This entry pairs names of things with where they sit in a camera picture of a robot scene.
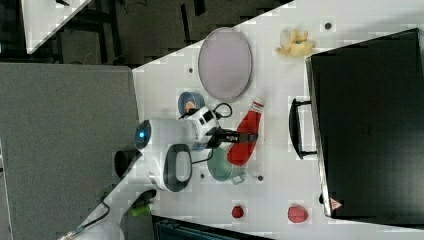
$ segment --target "floor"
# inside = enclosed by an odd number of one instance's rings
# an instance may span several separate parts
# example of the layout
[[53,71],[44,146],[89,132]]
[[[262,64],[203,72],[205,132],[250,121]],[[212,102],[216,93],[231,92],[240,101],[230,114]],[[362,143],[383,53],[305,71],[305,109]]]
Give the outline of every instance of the floor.
[[[101,1],[107,11],[107,0]],[[125,0],[123,2],[124,4],[115,2],[122,57],[125,59],[123,65],[137,67],[202,40],[216,28],[237,25],[289,0]],[[204,2],[204,11],[202,7],[199,10],[199,2]],[[16,9],[13,9],[13,6],[9,6],[8,9],[2,7],[0,4],[0,11],[5,11],[6,14],[0,14],[0,22],[6,20],[11,22],[12,29],[5,30],[4,24],[0,29],[0,41],[3,45],[0,58],[28,58],[24,53],[22,22],[16,16],[15,19],[10,17],[17,12]],[[94,8],[94,1],[88,7]],[[108,55],[105,64],[112,64],[118,56],[113,52],[111,28],[106,26],[104,30]],[[97,33],[62,30],[60,34],[65,64],[101,64]],[[39,52],[37,57],[48,54],[44,50]],[[5,178],[0,178],[0,236],[7,240],[11,238],[4,184]],[[127,240],[154,239],[151,216],[127,216],[122,222],[122,229],[128,232]]]
[[[102,1],[107,11],[107,0]],[[194,2],[125,0],[121,5],[116,1],[124,65],[137,67],[146,64],[204,39],[216,28],[235,26],[289,1],[204,0],[205,11],[202,14],[196,13]],[[94,7],[94,3],[90,3],[89,7]],[[108,25],[105,25],[105,35],[109,58],[107,64],[112,64],[117,56],[112,51],[111,28]],[[62,45],[64,63],[100,64],[96,33],[70,33],[65,30]]]

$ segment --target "red bottle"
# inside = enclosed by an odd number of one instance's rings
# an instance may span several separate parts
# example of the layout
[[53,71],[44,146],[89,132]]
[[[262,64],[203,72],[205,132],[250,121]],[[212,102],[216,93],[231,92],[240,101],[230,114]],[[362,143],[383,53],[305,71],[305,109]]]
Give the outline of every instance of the red bottle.
[[[265,100],[263,98],[256,97],[249,109],[249,112],[238,126],[237,131],[240,133],[257,134],[264,106]],[[234,165],[243,166],[249,160],[253,150],[255,150],[255,146],[256,141],[234,144],[228,152],[228,161]]]

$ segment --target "white robot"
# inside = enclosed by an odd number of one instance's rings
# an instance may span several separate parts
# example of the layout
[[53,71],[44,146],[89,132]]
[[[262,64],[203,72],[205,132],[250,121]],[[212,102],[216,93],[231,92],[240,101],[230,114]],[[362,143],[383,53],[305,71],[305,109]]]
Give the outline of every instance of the white robot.
[[213,149],[222,142],[257,140],[257,134],[222,129],[218,120],[228,116],[216,112],[220,105],[214,110],[192,109],[188,117],[180,120],[142,122],[135,135],[135,145],[142,156],[85,221],[59,240],[124,240],[121,219],[140,194],[151,189],[179,192],[188,185],[192,170],[190,151]]

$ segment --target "red triangle sticker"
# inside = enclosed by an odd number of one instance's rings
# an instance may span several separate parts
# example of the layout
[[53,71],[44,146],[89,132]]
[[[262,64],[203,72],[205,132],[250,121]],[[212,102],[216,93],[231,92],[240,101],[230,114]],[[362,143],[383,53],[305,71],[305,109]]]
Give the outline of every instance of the red triangle sticker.
[[331,203],[331,209],[333,211],[336,210],[336,209],[338,209],[338,208],[343,207],[343,205],[341,203],[337,202],[336,200],[334,200],[332,198],[330,198],[330,203]]

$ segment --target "white table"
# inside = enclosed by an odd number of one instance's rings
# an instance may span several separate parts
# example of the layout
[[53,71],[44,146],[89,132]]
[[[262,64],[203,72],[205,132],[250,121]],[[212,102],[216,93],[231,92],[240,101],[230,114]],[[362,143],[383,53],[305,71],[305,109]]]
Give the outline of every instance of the white table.
[[69,7],[55,0],[21,0],[27,53],[34,53],[91,0],[65,0]]
[[[325,30],[331,22],[333,28]],[[235,129],[254,96],[266,100],[256,152],[247,164],[247,180],[240,185],[218,183],[206,163],[194,167],[188,187],[180,193],[160,192],[153,214],[272,239],[422,239],[424,232],[390,226],[339,221],[327,218],[318,202],[321,192],[316,157],[300,160],[290,143],[288,115],[294,97],[308,98],[303,58],[288,58],[274,51],[280,31],[308,30],[318,51],[357,43],[414,27],[424,29],[422,0],[297,0],[234,29],[242,32],[251,47],[251,85],[232,104],[235,114],[222,127]],[[177,98],[196,91],[213,107],[219,101],[202,88],[197,57],[202,42],[186,47],[133,70],[140,120],[178,117]],[[301,115],[307,150],[314,149],[309,107]],[[194,158],[203,159],[205,153]],[[263,182],[257,176],[264,177]],[[247,215],[233,219],[231,210],[244,205]],[[305,224],[291,224],[287,209],[292,203],[308,209]]]

